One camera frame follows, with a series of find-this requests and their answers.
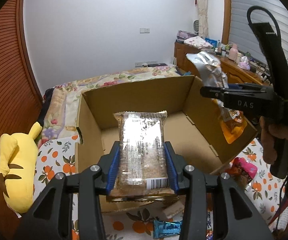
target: barcode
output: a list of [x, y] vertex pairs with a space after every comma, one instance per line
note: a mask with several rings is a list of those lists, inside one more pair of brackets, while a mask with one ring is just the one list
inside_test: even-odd
[[168, 178], [149, 178], [146, 179], [146, 189], [168, 188]]

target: wooden wardrobe door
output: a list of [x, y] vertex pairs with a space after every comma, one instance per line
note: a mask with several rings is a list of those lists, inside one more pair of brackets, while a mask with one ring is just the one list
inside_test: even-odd
[[41, 110], [23, 31], [23, 0], [8, 0], [0, 10], [0, 136], [28, 133]]
[[[42, 107], [25, 48], [23, 0], [8, 0], [0, 10], [0, 136], [28, 133]], [[19, 219], [0, 189], [0, 232], [12, 239]]]

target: blue snack wrapper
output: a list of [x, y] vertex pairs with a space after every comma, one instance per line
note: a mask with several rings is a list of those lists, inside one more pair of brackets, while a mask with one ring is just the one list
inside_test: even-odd
[[175, 236], [181, 233], [183, 221], [180, 222], [165, 222], [154, 220], [153, 238], [159, 239], [167, 236]]

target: finger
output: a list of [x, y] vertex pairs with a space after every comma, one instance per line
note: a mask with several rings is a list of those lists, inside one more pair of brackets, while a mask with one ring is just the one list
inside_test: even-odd
[[288, 140], [288, 127], [281, 124], [271, 124], [269, 127], [269, 133], [280, 139]]
[[260, 117], [259, 123], [260, 123], [260, 127], [262, 129], [265, 129], [265, 118], [263, 116]]
[[264, 161], [268, 164], [273, 164], [277, 159], [277, 152], [274, 149], [274, 137], [265, 129], [261, 131], [261, 144], [264, 149]]

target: packaged food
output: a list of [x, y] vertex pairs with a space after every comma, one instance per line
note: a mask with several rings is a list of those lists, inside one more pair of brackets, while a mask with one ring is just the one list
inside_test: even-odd
[[213, 233], [207, 234], [206, 240], [213, 240]]
[[[187, 54], [186, 57], [196, 66], [204, 86], [229, 88], [227, 75], [222, 71], [220, 60], [214, 55], [201, 51], [198, 54]], [[213, 99], [218, 105], [218, 120], [226, 141], [233, 143], [241, 136], [247, 121], [238, 110], [224, 107], [224, 103]]]
[[153, 238], [159, 239], [168, 236], [180, 235], [183, 221], [165, 222], [154, 220]]
[[163, 122], [167, 112], [114, 114], [120, 132], [120, 164], [111, 196], [145, 196], [168, 188]]
[[257, 167], [244, 158], [236, 157], [231, 168], [226, 169], [225, 172], [232, 176], [239, 186], [247, 189], [248, 186], [251, 186], [251, 182], [256, 176]]
[[238, 66], [244, 70], [250, 70], [249, 59], [247, 56], [241, 57]]
[[171, 206], [165, 208], [163, 210], [164, 215], [167, 219], [173, 218], [175, 215], [177, 215], [180, 212], [183, 212], [185, 209], [185, 206], [182, 201], [178, 200], [176, 203], [172, 204]]

